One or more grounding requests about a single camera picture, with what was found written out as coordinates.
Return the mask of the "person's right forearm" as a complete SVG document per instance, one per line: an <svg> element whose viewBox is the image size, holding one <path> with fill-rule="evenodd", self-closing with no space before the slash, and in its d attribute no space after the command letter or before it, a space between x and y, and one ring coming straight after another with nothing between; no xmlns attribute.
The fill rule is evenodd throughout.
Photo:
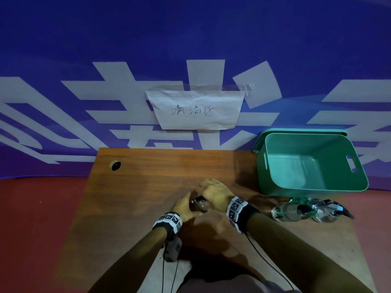
<svg viewBox="0 0 391 293"><path fill-rule="evenodd" d="M260 213L249 217L246 231L302 293L372 293L335 261Z"/></svg>

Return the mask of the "left marker wristband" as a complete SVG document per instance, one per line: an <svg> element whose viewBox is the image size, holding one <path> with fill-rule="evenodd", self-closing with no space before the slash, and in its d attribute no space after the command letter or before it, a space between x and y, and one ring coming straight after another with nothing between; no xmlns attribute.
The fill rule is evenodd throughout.
<svg viewBox="0 0 391 293"><path fill-rule="evenodd" d="M172 241L182 228L183 221L176 212L168 212L161 216L153 225L153 229L163 227L167 232L166 241Z"/></svg>

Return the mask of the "small clear bottle black cap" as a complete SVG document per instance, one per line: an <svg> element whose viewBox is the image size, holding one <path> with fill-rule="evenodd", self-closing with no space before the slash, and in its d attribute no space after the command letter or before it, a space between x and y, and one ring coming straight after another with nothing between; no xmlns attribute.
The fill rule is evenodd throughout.
<svg viewBox="0 0 391 293"><path fill-rule="evenodd" d="M189 208L191 211L205 213L211 208L211 204L203 196L198 196L190 200Z"/></svg>

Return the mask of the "green plastic bin lid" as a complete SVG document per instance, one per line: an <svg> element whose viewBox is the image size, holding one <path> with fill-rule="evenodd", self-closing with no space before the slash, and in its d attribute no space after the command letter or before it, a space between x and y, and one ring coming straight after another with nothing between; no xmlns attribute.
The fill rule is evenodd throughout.
<svg viewBox="0 0 391 293"><path fill-rule="evenodd" d="M295 133L298 133L298 134L332 134L332 135L342 135L342 136L345 136L347 137L348 136L348 133L346 130L342 130L342 129L324 129L324 128L269 128L269 129L266 129L264 131L262 131L253 147L252 147L252 152L253 153L259 153L264 142L265 142L265 139L266 137L269 135L269 134L272 134L272 133L290 133L290 134L295 134Z"/></svg>

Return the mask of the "crushed clear plastic bottle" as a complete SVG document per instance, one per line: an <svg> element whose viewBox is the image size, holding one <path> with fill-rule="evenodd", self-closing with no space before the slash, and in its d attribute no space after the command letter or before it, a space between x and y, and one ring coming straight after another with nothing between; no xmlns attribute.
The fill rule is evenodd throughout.
<svg viewBox="0 0 391 293"><path fill-rule="evenodd" d="M355 219L346 207L336 201L312 199L312 203L316 211L312 219L318 223L333 223L340 216Z"/></svg>

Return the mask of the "right marker wristband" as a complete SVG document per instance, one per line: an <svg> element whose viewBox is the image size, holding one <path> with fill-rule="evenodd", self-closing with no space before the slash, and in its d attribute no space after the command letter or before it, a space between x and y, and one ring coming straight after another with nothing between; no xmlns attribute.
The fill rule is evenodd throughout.
<svg viewBox="0 0 391 293"><path fill-rule="evenodd" d="M241 197L233 197L226 210L231 226L240 234L247 234L247 222L254 214L260 211Z"/></svg>

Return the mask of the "person's left hand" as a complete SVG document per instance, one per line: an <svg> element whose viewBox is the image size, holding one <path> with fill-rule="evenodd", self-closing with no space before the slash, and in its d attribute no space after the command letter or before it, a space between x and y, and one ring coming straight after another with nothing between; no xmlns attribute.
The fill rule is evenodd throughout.
<svg viewBox="0 0 391 293"><path fill-rule="evenodd" d="M181 206L181 198L182 197L180 197L174 204L174 206L171 208L170 213L175 213L179 215L183 223L186 223L193 218L197 218L203 215L202 212L191 211L189 206Z"/></svg>

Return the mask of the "white paper sign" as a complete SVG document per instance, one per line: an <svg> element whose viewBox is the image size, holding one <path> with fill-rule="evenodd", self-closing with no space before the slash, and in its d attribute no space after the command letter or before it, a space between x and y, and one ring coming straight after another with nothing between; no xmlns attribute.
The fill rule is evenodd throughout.
<svg viewBox="0 0 391 293"><path fill-rule="evenodd" d="M227 130L237 125L245 92L147 91L164 130Z"/></svg>

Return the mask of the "marker wristband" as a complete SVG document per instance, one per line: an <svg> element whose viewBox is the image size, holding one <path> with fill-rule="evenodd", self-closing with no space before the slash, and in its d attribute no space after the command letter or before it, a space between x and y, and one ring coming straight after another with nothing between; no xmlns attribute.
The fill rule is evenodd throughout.
<svg viewBox="0 0 391 293"><path fill-rule="evenodd" d="M231 226L240 234L247 234L247 222L254 214L260 211L241 197L233 197L226 210Z"/></svg>
<svg viewBox="0 0 391 293"><path fill-rule="evenodd" d="M172 241L182 228L183 221L176 212L168 212L161 216L153 225L153 229L163 227L167 232L166 241Z"/></svg>

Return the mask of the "green plastic storage bin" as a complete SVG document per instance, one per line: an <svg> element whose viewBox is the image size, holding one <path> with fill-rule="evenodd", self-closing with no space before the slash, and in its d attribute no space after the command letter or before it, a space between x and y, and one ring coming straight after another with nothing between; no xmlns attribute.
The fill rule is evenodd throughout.
<svg viewBox="0 0 391 293"><path fill-rule="evenodd" d="M320 198L363 192L369 180L352 142L340 133L269 132L254 149L261 193Z"/></svg>

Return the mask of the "person's right hand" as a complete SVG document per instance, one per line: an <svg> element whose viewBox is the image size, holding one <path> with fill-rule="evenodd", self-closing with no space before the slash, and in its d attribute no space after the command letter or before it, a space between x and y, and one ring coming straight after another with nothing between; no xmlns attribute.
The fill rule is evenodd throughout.
<svg viewBox="0 0 391 293"><path fill-rule="evenodd" d="M235 195L222 182L215 178L202 180L195 191L211 204L211 208L218 212L226 212L228 205Z"/></svg>

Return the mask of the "person's left forearm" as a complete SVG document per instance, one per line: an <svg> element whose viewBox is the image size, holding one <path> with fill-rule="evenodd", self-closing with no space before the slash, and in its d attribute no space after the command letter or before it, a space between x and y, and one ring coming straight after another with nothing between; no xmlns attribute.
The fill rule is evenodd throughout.
<svg viewBox="0 0 391 293"><path fill-rule="evenodd" d="M156 227L118 259L88 293L137 293L167 238L164 227Z"/></svg>

